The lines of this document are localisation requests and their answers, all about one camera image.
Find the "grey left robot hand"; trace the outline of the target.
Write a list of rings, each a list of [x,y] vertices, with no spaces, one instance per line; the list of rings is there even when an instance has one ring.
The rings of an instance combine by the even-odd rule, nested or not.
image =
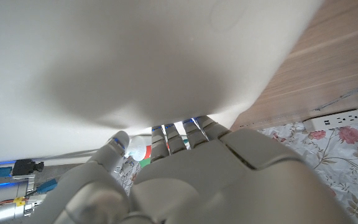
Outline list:
[[[152,128],[149,165],[129,191],[112,171],[129,150],[124,131],[64,173],[30,223],[350,223],[299,154],[207,116]]]

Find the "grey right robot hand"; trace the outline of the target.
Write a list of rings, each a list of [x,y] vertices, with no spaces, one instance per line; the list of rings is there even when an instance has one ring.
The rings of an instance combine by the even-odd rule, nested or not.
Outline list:
[[[21,159],[12,166],[0,167],[0,223],[28,217],[42,204],[46,193],[57,186],[56,179],[35,184],[35,175],[43,169],[43,162],[32,159]]]

